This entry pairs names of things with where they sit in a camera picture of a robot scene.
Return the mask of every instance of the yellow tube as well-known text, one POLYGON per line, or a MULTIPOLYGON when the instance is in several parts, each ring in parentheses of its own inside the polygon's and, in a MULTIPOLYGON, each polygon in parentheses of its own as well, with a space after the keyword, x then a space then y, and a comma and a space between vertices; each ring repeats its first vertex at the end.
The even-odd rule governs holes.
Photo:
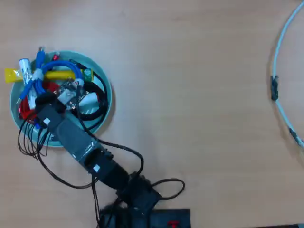
MULTIPOLYGON (((57 80, 57 79, 67 80, 69 78, 75 79, 75 74, 71 70, 47 71, 44 77, 49 80, 57 80)), ((6 83, 22 81, 22 75, 16 69, 7 69, 7 68, 4 69, 4 78, 6 83)))

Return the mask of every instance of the white label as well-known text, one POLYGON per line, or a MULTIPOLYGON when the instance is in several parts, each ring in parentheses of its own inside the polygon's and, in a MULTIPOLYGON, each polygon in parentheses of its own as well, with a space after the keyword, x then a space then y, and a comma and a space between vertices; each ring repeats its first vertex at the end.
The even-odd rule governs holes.
POLYGON ((98 172, 100 170, 100 166, 99 165, 95 165, 94 168, 93 168, 93 170, 95 172, 98 172))
POLYGON ((51 121, 50 121, 50 119, 45 118, 45 119, 43 120, 43 122, 44 122, 46 125, 48 125, 51 121))

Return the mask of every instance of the table surface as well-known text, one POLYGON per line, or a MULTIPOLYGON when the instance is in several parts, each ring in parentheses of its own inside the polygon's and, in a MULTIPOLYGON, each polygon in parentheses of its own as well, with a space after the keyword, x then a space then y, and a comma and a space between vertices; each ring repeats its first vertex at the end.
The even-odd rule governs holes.
MULTIPOLYGON (((112 120, 105 140, 145 158, 151 181, 177 177, 186 190, 158 208, 190 208, 195 228, 304 222, 304 162, 269 99, 276 38, 299 0, 2 0, 0 71, 46 51, 94 59, 111 80, 112 120)), ((304 12, 278 60, 282 104, 304 135, 304 12)), ((0 226, 94 228, 90 189, 55 181, 17 148, 11 85, 0 83, 0 226)), ((139 161, 111 149, 128 171, 139 161)), ((45 159, 60 177, 90 176, 64 150, 45 159)), ((114 190, 98 184, 101 205, 114 190)), ((178 185, 158 188, 163 195, 178 185)))

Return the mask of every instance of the teal bowl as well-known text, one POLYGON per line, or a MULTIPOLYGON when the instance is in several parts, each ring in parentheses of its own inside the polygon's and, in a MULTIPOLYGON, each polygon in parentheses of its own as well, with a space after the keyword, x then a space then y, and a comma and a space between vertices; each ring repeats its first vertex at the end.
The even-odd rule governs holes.
MULTIPOLYGON (((52 53, 47 53, 46 54, 46 59, 45 61, 48 62, 51 60, 51 57, 54 55, 54 52, 52 53)), ((109 102, 109 108, 107 110, 107 113, 105 115, 104 120, 100 123, 99 126, 96 126, 96 128, 94 128, 92 130, 93 133, 95 133, 99 128, 102 127, 102 125, 104 124, 104 122, 107 120, 109 113, 110 113, 110 109, 112 107, 112 88, 111 88, 111 84, 109 79, 106 77, 105 73, 103 72, 102 68, 96 63, 94 62, 92 59, 76 53, 76 52, 72 52, 72 51, 61 51, 60 52, 60 59, 62 60, 69 60, 69 59, 73 59, 81 64, 83 64, 84 66, 92 69, 94 72, 96 72, 104 81, 105 86, 106 86, 106 90, 107 90, 107 97, 108 97, 108 102, 109 102)), ((32 66, 32 70, 35 69, 35 61, 31 62, 31 66, 32 66)), ((66 70, 65 67, 60 67, 60 68, 56 68, 56 70, 66 70)), ((56 80, 56 83, 61 84, 63 81, 62 80, 56 80)), ((96 78, 94 77, 94 83, 96 83, 103 91, 105 90, 102 83, 96 78)), ((19 118, 19 104, 16 105, 18 99, 19 99, 19 95, 21 94, 22 90, 24 88, 23 82, 15 82, 13 84, 11 93, 10 93, 10 111, 11 111, 11 116, 13 117, 13 120, 15 121, 16 126, 20 129, 23 120, 19 118)), ((97 104, 93 104, 93 105, 87 105, 85 107, 83 107, 80 111, 82 113, 86 113, 86 114, 90 114, 95 112, 98 109, 98 105, 97 104)), ((73 116, 70 112, 65 112, 65 116, 69 119, 71 119, 75 124, 77 124, 79 127, 81 127, 78 119, 73 116)), ((87 127, 92 126, 93 124, 95 124, 98 121, 98 119, 96 120, 92 120, 92 121, 84 121, 85 125, 87 127)), ((33 131, 33 137, 32 140, 33 141, 37 141, 37 137, 38 137, 38 130, 36 128, 34 128, 33 131)), ((49 146, 51 147, 62 147, 60 141, 58 141, 54 136, 50 137, 49 146)))

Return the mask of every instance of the white wire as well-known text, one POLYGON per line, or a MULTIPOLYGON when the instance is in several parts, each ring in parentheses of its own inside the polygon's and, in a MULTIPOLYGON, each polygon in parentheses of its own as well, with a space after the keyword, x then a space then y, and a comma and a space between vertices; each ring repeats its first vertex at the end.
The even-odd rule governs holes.
MULTIPOLYGON (((273 63, 272 63, 272 78, 275 79, 275 76, 276 76, 276 63, 277 63, 277 58, 279 56, 279 53, 280 53, 280 49, 281 49, 281 45, 282 45, 282 42, 283 42, 283 39, 284 39, 284 36, 286 34, 286 31, 288 29, 288 26, 289 24, 293 21, 293 19, 295 18, 295 16, 298 14, 298 12, 301 10, 301 8, 304 6, 304 0, 302 1, 302 3, 293 11, 292 15, 289 17, 289 19, 287 20, 287 22, 285 23, 283 29, 282 29, 282 32, 281 32, 281 35, 280 35, 280 38, 279 38, 279 41, 277 43, 277 46, 276 46, 276 49, 275 49, 275 56, 274 56, 274 60, 273 60, 273 63)), ((288 128, 290 128, 291 130, 294 130, 294 127, 291 125, 289 119, 287 118, 284 110, 283 110, 283 107, 280 103, 280 100, 277 99, 275 101, 277 107, 278 107, 278 110, 279 112, 281 113, 282 115, 282 118, 284 119, 286 125, 288 128)), ((298 144, 299 146, 301 146, 302 148, 304 148, 304 142, 302 141, 302 139, 297 136, 297 141, 298 141, 298 144)))

